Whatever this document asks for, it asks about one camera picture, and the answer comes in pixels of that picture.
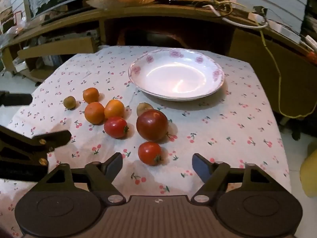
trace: orange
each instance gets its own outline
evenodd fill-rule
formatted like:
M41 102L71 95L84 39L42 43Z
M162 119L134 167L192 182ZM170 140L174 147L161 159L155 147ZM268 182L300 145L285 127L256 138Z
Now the orange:
M122 117L124 114L124 105L121 101L112 99L106 105L104 113L106 119L114 116Z
M100 124L104 118L104 107L99 102L92 102L85 108L85 118L92 124Z
M88 104L97 102L99 100L99 91L94 87L90 87L84 90L82 96Z

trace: floor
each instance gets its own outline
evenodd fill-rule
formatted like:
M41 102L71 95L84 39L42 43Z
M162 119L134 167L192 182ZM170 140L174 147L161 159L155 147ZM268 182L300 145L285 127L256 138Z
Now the floor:
M0 90L7 90L12 93L32 93L36 87L34 82L27 78L22 79L20 76L11 77L10 73L6 73L4 77L0 76ZM6 126L13 115L18 111L18 107L1 107L0 108L0 125ZM308 145L316 141L316 138L302 134L299 141L293 140L291 132L288 129L283 131L282 139L288 160L292 193L300 201L303 207L303 218L299 225L296 236L297 238L316 237L317 225L317 197L308 198L302 190L299 179L299 169L303 160L307 156Z

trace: fruit bowl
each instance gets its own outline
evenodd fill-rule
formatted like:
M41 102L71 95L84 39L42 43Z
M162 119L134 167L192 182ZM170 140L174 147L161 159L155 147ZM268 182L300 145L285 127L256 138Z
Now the fruit bowl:
M86 3L88 3L91 7L98 9L111 9L140 6L153 1L155 0L88 0Z

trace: plate rim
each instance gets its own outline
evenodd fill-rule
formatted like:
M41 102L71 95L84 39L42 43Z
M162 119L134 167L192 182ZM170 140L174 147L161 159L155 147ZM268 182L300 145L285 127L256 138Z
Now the plate rim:
M140 88L140 86L138 86L134 81L133 79L131 78L132 77L132 74L131 74L131 68L134 66L134 64L136 64L140 59L142 59L143 57L145 57L146 55L148 55L149 53L158 53L158 52L161 52L161 51L171 51L171 50L182 50L182 51L185 51L185 52L195 52L199 55L203 55L205 57L208 58L208 60L212 61L213 63L215 63L215 65L218 67L218 69L221 71L221 82L219 83L219 85L217 86L217 88L212 91L211 93L208 93L208 94L203 94L203 95L200 95L200 96L192 96L192 97L169 97L169 96L163 96L163 95L159 95L159 94L156 94L156 93L153 93L151 91L148 91L148 90L145 90L143 88ZM222 85L224 84L224 81L225 81L225 75L224 75L224 72L223 72L223 69L221 68L221 66L216 63L215 60L213 60L212 58L210 58L209 56L203 54L203 53L200 53L194 49L186 49L186 48L162 48L162 49L156 49L156 50L153 50L153 51L149 51L143 55L141 55L140 57L138 57L137 59L134 60L134 62L129 66L129 69L128 69L128 76L129 76L129 79L130 81L136 86L138 87L139 89L141 89L142 91L150 94L150 95L154 95L154 96L157 96L157 97L165 97L165 98L172 98L172 99L191 99L191 98L200 98L200 97L206 97L206 96L209 96L215 92L217 92L221 87Z

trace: screw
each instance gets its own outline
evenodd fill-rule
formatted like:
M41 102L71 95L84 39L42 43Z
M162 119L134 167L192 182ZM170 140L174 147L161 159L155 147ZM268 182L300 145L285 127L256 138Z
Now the screw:
M39 142L40 142L42 145L45 145L45 144L46 144L46 140L45 140L45 139L40 139Z
M42 166L47 166L49 162L45 158L40 158L39 162Z
M164 200L162 200L162 199L156 199L156 200L154 200L156 203L162 203Z
M108 197L108 200L112 203L118 203L123 200L123 197L121 195L111 195Z
M196 200L198 203L204 203L209 200L209 197L206 195L197 195L194 197L194 200Z

